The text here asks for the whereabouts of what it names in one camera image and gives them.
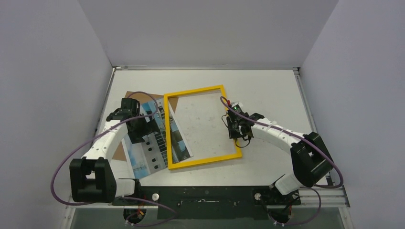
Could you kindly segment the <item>sky and building photo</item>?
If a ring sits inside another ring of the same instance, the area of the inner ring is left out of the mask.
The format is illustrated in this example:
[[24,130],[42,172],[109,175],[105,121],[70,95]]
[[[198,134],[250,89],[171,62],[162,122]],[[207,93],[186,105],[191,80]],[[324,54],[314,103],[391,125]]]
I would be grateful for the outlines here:
[[[158,107],[153,101],[141,104],[141,115],[145,112],[148,114],[156,112],[154,116],[145,118],[148,122],[150,118],[156,119],[160,128],[160,133],[152,133],[144,136],[145,142],[133,144],[129,136],[125,136],[122,143],[125,144],[124,152],[128,153],[127,158],[134,177],[141,179],[168,167],[168,148],[166,139],[166,127],[164,124],[165,111],[163,108],[164,100],[156,100]],[[193,153],[188,149],[189,144],[183,138],[184,134],[177,125],[174,110],[169,106],[169,123],[171,136],[171,155],[172,163],[176,164],[193,157]]]

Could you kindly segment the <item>yellow wooden picture frame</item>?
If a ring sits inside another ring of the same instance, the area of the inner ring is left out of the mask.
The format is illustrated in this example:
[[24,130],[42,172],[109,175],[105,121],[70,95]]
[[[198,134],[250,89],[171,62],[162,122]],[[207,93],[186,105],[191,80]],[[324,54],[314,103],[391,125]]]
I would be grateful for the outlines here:
[[[222,117],[227,108],[221,97],[226,96],[223,85],[215,85],[164,94],[168,168],[186,169],[242,158],[236,141],[229,138]],[[191,157],[174,162],[179,138]]]

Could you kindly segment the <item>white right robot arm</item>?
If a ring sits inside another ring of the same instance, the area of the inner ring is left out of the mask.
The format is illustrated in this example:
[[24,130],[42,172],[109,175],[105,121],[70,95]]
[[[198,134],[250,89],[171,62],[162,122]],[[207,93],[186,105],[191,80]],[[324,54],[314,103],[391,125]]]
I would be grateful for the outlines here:
[[292,172],[278,178],[270,191],[271,201],[277,205],[300,187],[315,186],[333,168],[332,158],[315,132],[303,134],[284,129],[261,114],[243,112],[239,103],[228,104],[226,121],[230,139],[250,142],[258,138],[290,155]]

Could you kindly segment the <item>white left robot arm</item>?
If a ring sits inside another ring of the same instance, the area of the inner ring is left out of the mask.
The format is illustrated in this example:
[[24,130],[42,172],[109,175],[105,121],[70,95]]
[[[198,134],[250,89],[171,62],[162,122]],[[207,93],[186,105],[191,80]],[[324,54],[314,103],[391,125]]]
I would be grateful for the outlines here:
[[110,203],[121,196],[133,206],[142,201],[143,193],[136,188],[139,181],[118,178],[110,161],[124,137],[128,136],[132,144],[138,144],[158,131],[157,124],[150,119],[152,115],[152,112],[142,111],[136,99],[121,100],[121,106],[107,116],[102,136],[80,159],[73,159],[69,165],[75,202]]

